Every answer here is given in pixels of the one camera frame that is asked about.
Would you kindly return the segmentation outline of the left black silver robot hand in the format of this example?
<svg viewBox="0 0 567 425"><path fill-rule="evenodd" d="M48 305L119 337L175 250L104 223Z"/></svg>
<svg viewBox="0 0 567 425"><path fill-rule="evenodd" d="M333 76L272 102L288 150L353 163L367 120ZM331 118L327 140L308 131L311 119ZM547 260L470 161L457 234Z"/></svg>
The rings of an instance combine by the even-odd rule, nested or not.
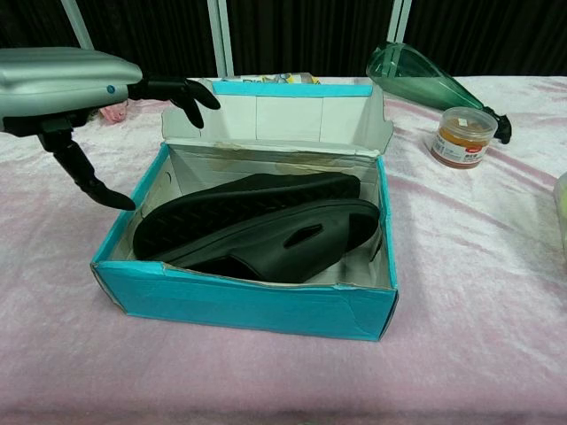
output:
<svg viewBox="0 0 567 425"><path fill-rule="evenodd" d="M100 108L128 99L169 101L184 110L196 128L199 108L221 105L202 83L183 77L151 76L123 58L71 47L10 48L1 51L1 130L17 137L35 135L74 183L93 201L133 211L135 202L108 189L74 141Z"/></svg>

